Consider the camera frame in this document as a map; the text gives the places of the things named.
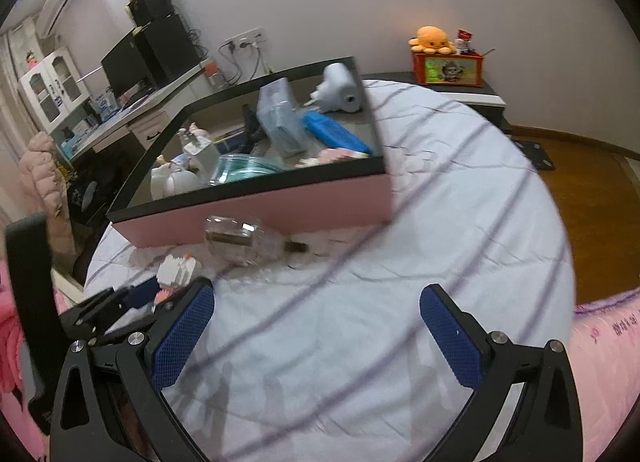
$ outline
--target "plush toy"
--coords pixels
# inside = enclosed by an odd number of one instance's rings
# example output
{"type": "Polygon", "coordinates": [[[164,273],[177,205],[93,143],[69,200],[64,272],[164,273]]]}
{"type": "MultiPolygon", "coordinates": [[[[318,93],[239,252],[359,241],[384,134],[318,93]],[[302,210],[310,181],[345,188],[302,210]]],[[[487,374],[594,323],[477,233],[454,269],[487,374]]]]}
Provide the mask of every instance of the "plush toy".
{"type": "Polygon", "coordinates": [[[413,52],[425,52],[426,54],[455,54],[456,48],[449,41],[447,33],[433,26],[424,26],[418,29],[418,37],[409,40],[413,52]]]}

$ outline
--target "cartoon monkey picture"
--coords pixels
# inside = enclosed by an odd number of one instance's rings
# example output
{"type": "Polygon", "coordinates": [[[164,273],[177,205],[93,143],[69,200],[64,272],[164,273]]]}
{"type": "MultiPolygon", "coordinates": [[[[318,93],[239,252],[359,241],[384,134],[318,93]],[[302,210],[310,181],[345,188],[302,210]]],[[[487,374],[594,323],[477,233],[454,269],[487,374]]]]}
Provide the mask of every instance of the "cartoon monkey picture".
{"type": "Polygon", "coordinates": [[[459,65],[454,61],[447,62],[442,65],[442,78],[444,81],[459,81],[463,70],[465,70],[465,68],[462,67],[462,65],[459,65]]]}

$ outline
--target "round table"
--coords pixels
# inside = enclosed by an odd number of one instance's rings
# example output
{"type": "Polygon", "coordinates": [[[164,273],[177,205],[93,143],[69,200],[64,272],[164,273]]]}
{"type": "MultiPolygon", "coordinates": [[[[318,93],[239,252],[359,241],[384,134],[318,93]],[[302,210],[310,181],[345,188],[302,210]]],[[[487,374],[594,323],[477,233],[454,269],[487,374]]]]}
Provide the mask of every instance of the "round table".
{"type": "MultiPolygon", "coordinates": [[[[216,282],[213,318],[164,390],[212,460],[423,460],[470,395],[420,318],[429,283],[515,343],[568,341],[570,249],[529,161],[443,94],[365,85],[392,176],[394,220],[296,236],[308,253],[216,282]]],[[[169,251],[194,254],[212,278],[222,268],[204,245],[136,249],[109,227],[85,294],[142,282],[169,251]]],[[[500,441],[517,391],[484,455],[500,441]]]]}

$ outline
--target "blue gripper pad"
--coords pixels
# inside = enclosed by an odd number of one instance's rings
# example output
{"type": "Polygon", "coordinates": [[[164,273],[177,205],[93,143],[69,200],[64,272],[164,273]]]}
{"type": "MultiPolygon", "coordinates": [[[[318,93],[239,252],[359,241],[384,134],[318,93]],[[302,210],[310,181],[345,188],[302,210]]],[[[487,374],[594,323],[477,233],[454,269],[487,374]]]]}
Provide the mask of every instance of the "blue gripper pad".
{"type": "Polygon", "coordinates": [[[158,279],[156,277],[149,278],[145,282],[140,283],[136,287],[129,289],[127,296],[122,300],[130,309],[140,309],[156,297],[156,293],[160,290],[158,279]]]}
{"type": "Polygon", "coordinates": [[[458,382],[477,390],[484,377],[480,350],[431,286],[420,295],[420,315],[458,382]]]}
{"type": "Polygon", "coordinates": [[[151,382],[159,392],[174,384],[213,315],[213,287],[204,285],[154,352],[151,382]]]}

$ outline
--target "black monitor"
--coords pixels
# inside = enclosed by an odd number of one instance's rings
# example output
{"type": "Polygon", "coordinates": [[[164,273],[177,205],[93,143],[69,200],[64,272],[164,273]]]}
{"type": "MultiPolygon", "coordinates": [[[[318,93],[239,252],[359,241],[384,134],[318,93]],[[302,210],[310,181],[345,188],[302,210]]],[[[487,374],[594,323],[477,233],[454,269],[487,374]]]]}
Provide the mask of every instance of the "black monitor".
{"type": "Polygon", "coordinates": [[[124,36],[102,59],[102,67],[116,98],[140,81],[146,81],[146,86],[155,83],[131,33],[124,36]]]}

